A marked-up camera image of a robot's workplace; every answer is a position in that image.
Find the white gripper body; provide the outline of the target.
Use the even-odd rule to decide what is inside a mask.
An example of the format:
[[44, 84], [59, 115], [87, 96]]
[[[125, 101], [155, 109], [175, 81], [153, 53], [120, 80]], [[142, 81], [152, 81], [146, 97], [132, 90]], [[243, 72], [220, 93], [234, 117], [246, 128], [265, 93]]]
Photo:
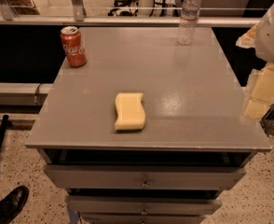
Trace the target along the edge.
[[274, 63], [274, 3], [257, 24], [255, 54], [268, 63]]

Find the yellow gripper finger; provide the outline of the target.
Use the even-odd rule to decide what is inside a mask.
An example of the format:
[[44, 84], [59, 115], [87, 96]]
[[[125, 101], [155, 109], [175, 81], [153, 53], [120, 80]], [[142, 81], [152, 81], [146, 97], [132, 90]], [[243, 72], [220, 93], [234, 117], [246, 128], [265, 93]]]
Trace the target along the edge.
[[274, 104], [274, 63], [261, 70], [253, 69], [245, 88], [242, 116], [261, 119]]
[[250, 49], [255, 47], [255, 34], [257, 25], [251, 27], [245, 34], [240, 36], [236, 41], [236, 46], [243, 49]]

